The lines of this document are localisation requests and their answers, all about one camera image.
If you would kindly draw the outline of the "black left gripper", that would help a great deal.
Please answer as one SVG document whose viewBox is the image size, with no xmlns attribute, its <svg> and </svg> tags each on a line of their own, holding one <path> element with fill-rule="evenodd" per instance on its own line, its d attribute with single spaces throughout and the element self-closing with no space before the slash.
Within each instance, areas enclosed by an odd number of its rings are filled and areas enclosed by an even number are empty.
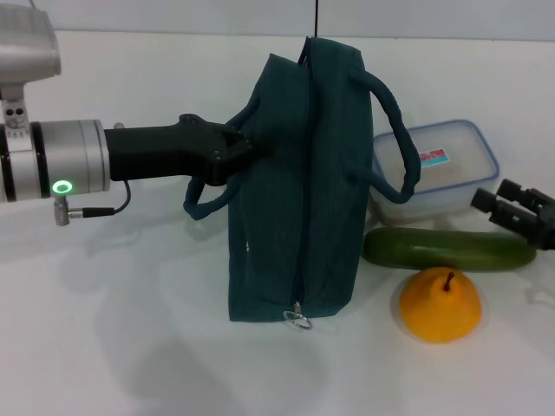
<svg viewBox="0 0 555 416">
<path fill-rule="evenodd" d="M 247 149 L 249 139 L 229 126 L 182 114 L 165 127 L 112 128 L 104 131 L 113 181 L 190 176 L 224 185 L 233 175 L 270 157 L 271 149 Z"/>
</svg>

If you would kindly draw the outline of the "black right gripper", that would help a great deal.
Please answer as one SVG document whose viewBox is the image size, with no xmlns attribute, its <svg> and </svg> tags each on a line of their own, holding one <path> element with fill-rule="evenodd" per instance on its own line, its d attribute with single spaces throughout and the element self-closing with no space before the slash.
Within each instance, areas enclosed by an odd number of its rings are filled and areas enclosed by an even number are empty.
<svg viewBox="0 0 555 416">
<path fill-rule="evenodd" d="M 527 242 L 537 250 L 554 250 L 554 199 L 535 188 L 523 189 L 509 179 L 503 179 L 497 195 L 511 202 L 517 202 L 526 209 L 541 209 L 535 217 L 514 205 L 498 200 L 493 193 L 479 188 L 471 201 L 471 206 L 485 214 L 489 221 L 527 237 Z"/>
</svg>

